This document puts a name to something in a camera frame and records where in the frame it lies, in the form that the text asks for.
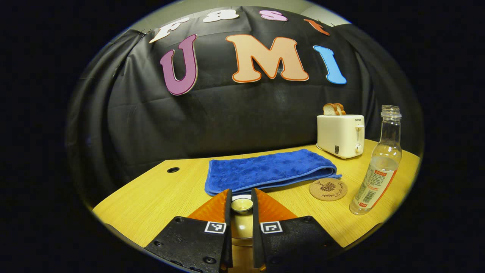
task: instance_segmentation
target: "bottle neck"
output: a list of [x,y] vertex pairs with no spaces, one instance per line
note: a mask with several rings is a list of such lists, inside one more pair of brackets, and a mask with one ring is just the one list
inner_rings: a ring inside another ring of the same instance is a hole
[[401,118],[382,117],[380,142],[401,144]]

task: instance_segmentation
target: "orange letter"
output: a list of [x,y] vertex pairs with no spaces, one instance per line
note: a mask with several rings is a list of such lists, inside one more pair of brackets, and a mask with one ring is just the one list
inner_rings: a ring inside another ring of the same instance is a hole
[[317,24],[317,22],[315,22],[313,20],[310,20],[310,19],[304,19],[304,20],[307,21],[308,23],[310,23],[310,25],[314,29],[318,30],[319,32],[321,32],[321,33],[323,33],[323,34],[325,34],[327,36],[330,36],[330,34],[328,34],[328,32],[326,32],[325,30],[323,30],[323,27],[321,25]]
[[270,79],[276,77],[280,60],[283,62],[283,71],[281,71],[283,79],[306,81],[309,78],[308,73],[303,70],[295,40],[276,37],[271,49],[265,47],[252,35],[230,35],[226,37],[226,41],[233,43],[236,49],[238,71],[232,75],[232,79],[237,83],[255,82],[261,79],[261,73],[254,70],[253,59]]

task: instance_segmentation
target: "pink letter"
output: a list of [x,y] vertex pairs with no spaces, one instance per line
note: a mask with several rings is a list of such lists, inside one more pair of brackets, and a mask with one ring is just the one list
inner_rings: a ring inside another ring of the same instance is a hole
[[256,61],[264,73],[274,79],[278,73],[280,62],[283,63],[281,77],[289,81],[306,81],[308,73],[303,70],[300,57],[296,51],[296,41],[285,37],[276,37],[268,49],[252,35],[236,34],[226,37],[226,41],[234,44],[238,71],[232,75],[237,83],[259,81],[261,73],[254,69]]
[[284,17],[281,13],[273,10],[262,10],[259,11],[261,17],[266,20],[274,20],[274,21],[288,21],[286,17]]
[[197,60],[195,59],[194,41],[197,39],[197,34],[190,35],[185,38],[178,48],[183,51],[183,58],[185,61],[185,77],[181,80],[175,78],[174,63],[172,57],[175,50],[167,52],[160,60],[163,67],[163,77],[168,91],[173,95],[182,95],[190,91],[197,81]]

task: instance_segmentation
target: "folded towel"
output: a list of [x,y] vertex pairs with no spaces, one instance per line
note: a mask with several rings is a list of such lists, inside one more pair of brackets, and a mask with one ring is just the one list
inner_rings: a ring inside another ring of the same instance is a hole
[[211,160],[205,191],[214,196],[229,188],[235,195],[250,193],[252,188],[274,188],[305,180],[341,177],[330,160],[302,149],[243,159]]

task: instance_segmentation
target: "toaster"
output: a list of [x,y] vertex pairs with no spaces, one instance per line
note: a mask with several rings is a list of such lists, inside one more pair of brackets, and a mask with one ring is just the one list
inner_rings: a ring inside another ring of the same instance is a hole
[[364,151],[364,116],[317,116],[317,147],[343,159]]

